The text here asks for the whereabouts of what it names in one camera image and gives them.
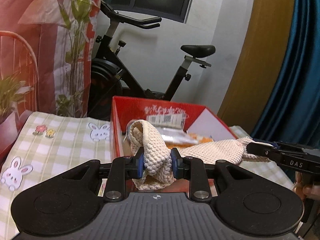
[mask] open box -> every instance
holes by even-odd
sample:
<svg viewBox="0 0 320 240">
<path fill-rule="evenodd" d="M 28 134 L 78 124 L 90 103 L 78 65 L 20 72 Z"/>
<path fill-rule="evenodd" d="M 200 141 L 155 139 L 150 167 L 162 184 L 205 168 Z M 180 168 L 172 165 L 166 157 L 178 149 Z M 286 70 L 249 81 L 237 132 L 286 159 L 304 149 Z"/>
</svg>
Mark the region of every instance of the open box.
<svg viewBox="0 0 320 240">
<path fill-rule="evenodd" d="M 172 114 L 182 114 L 184 116 L 184 131 L 210 137 L 214 141 L 237 138 L 228 126 L 205 106 L 114 96 L 110 124 L 111 160 L 120 156 L 132 155 L 128 142 L 123 140 L 123 134 L 131 120 L 148 120 L 151 116 Z M 129 184 L 127 184 L 127 190 L 137 190 L 133 188 L 132 183 L 129 182 Z M 188 187 L 188 181 L 179 180 L 161 191 L 187 192 Z"/>
</svg>

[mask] rabbit ear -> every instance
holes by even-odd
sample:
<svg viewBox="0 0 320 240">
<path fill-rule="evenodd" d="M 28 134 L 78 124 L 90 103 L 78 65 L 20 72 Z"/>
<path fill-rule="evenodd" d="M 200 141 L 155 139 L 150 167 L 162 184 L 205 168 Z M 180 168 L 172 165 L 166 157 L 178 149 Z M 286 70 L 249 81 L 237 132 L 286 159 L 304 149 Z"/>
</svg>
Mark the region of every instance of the rabbit ear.
<svg viewBox="0 0 320 240">
<path fill-rule="evenodd" d="M 21 164 L 21 158 L 19 156 L 17 156 L 12 160 L 11 167 L 18 169 L 20 167 L 20 164 Z"/>
<path fill-rule="evenodd" d="M 102 130 L 102 129 L 108 129 L 109 128 L 109 124 L 108 123 L 105 123 L 104 125 L 102 125 L 101 127 L 100 127 L 100 130 Z"/>
<path fill-rule="evenodd" d="M 99 127 L 96 126 L 96 125 L 95 125 L 94 123 L 92 123 L 92 122 L 89 123 L 89 127 L 90 127 L 92 130 L 98 130 L 98 129 L 99 129 Z"/>
<path fill-rule="evenodd" d="M 29 174 L 32 170 L 33 170 L 33 166 L 30 164 L 24 165 L 21 169 L 19 169 L 22 175 Z"/>
</svg>

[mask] white wall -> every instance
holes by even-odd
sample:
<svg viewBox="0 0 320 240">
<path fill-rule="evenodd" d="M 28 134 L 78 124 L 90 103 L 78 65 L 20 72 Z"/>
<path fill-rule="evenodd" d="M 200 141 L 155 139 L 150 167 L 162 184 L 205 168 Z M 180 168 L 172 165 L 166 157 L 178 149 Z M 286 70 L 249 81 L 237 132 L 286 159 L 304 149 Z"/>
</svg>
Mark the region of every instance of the white wall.
<svg viewBox="0 0 320 240">
<path fill-rule="evenodd" d="M 247 33 L 253 0 L 223 0 L 211 44 L 216 53 L 207 58 L 212 64 L 202 73 L 194 103 L 217 113 L 236 68 Z"/>
<path fill-rule="evenodd" d="M 218 21 L 222 0 L 192 0 L 186 24 L 163 19 L 161 26 L 152 30 L 142 30 L 128 24 L 120 24 L 111 43 L 116 48 L 119 40 L 127 45 L 120 51 L 119 58 L 144 89 L 165 92 L 185 53 L 180 47 L 185 44 L 211 44 Z M 120 12 L 130 17 L 145 19 L 150 16 Z M 103 36 L 109 27 L 109 18 L 99 13 L 96 36 Z M 93 48 L 95 55 L 98 48 Z M 189 82 L 183 81 L 173 100 L 192 102 L 203 69 L 192 63 L 188 73 Z"/>
</svg>

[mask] hand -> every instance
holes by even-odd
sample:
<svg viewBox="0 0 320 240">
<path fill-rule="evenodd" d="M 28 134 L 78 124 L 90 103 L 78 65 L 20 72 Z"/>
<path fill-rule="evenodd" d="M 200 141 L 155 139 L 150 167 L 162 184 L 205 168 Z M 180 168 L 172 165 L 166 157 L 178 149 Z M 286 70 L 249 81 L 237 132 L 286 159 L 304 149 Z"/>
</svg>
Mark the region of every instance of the hand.
<svg viewBox="0 0 320 240">
<path fill-rule="evenodd" d="M 302 174 L 296 172 L 296 183 L 293 191 L 304 200 L 306 197 L 314 200 L 320 200 L 320 185 L 305 185 L 302 184 Z"/>
</svg>

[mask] checkered tablecloth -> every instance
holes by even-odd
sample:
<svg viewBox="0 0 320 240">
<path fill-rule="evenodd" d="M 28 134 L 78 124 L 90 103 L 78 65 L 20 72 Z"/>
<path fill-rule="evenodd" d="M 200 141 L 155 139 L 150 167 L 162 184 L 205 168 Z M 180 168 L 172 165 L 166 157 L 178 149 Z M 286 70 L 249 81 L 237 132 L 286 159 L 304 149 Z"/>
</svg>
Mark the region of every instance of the checkered tablecloth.
<svg viewBox="0 0 320 240">
<path fill-rule="evenodd" d="M 250 137 L 240 126 L 229 127 L 238 138 Z M 242 161 L 240 167 L 249 170 L 261 177 L 269 179 L 277 184 L 288 189 L 293 188 L 293 183 L 284 173 L 284 171 L 276 165 L 275 162 L 255 162 L 255 161 Z"/>
<path fill-rule="evenodd" d="M 0 173 L 1 240 L 11 239 L 18 233 L 10 215 L 10 206 L 21 191 L 91 159 L 99 159 L 102 163 L 110 162 L 108 129 L 103 130 L 105 134 L 100 132 L 100 127 L 106 123 L 109 126 L 108 122 L 92 118 L 77 119 L 40 112 L 29 117 Z M 34 135 L 36 127 L 41 125 L 45 125 L 47 130 Z M 91 127 L 99 129 L 91 134 Z M 55 132 L 53 138 L 48 138 L 53 134 L 52 131 L 47 133 L 50 129 Z M 22 173 L 20 186 L 18 177 L 14 182 L 14 173 L 19 172 Z"/>
</svg>

